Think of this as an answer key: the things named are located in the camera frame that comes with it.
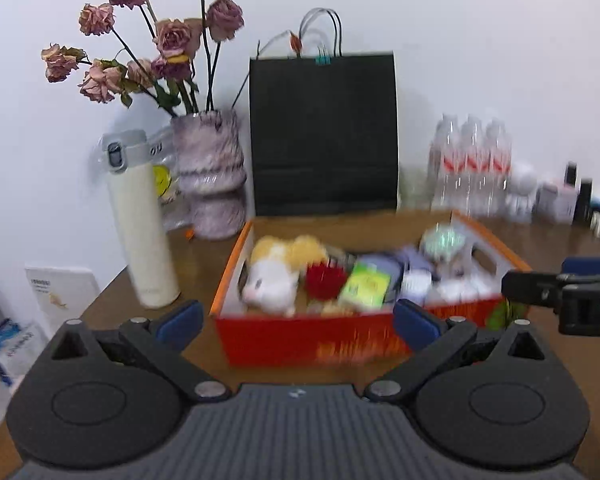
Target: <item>pink textured vase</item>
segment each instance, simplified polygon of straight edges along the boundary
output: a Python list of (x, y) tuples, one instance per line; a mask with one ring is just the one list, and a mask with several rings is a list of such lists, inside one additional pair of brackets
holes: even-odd
[(171, 120), (179, 186), (196, 236), (227, 238), (244, 225), (244, 156), (235, 114), (219, 111)]

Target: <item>wooden table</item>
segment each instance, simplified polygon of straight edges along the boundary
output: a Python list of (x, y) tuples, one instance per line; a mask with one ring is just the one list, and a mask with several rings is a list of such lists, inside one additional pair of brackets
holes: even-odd
[[(600, 241), (587, 230), (533, 224), (519, 226), (492, 220), (485, 224), (535, 270), (556, 272), (565, 257), (573, 254), (600, 254)], [(182, 286), (183, 298), (197, 298), (211, 305), (234, 240), (186, 242), (182, 232), (171, 234), (171, 248)], [(112, 328), (134, 316), (159, 317), (165, 311), (143, 309), (124, 270), (87, 309), (83, 319), (91, 328)], [(532, 322), (540, 328), (554, 351), (563, 360), (591, 410), (591, 424), (576, 464), (590, 480), (600, 480), (600, 338), (558, 334), (557, 319), (549, 309), (534, 308)], [(353, 383), (358, 388), (389, 370), (396, 360), (367, 365), (306, 368), (232, 368), (212, 323), (208, 322), (184, 355), (232, 388), (242, 382), (271, 383)], [(0, 426), (0, 480), (20, 465), (9, 433)]]

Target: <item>white plush toy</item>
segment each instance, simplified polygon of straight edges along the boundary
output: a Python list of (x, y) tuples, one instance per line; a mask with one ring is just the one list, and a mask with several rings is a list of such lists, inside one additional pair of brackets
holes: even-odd
[(292, 272), (285, 262), (273, 258), (258, 260), (249, 269), (242, 299), (270, 314), (293, 316), (298, 278), (298, 272)]

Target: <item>thermos bottle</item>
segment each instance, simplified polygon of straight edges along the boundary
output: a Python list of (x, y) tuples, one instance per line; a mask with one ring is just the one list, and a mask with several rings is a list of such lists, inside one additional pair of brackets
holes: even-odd
[(118, 236), (138, 300), (147, 308), (173, 303), (180, 289), (162, 227), (146, 134), (129, 130), (104, 135), (102, 149)]

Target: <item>red box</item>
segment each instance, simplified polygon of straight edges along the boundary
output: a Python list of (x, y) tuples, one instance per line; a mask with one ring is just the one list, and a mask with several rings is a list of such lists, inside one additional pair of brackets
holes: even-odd
[[(247, 314), (240, 300), (241, 277), (256, 240), (264, 235), (290, 239), (311, 234), (327, 245), (348, 251), (385, 251), (416, 244), (426, 229), (449, 223), (467, 236), (466, 257), (477, 251), (492, 263), (500, 279), (508, 270), (530, 267), (478, 222), (449, 212), (379, 212), (318, 218), (255, 218), (236, 242), (211, 307), (224, 352), (235, 366), (293, 366), (365, 362), (407, 355), (408, 347), (392, 327), (390, 312), (352, 317), (293, 318)], [(445, 319), (464, 316), (479, 326), (502, 300), (429, 307)]]

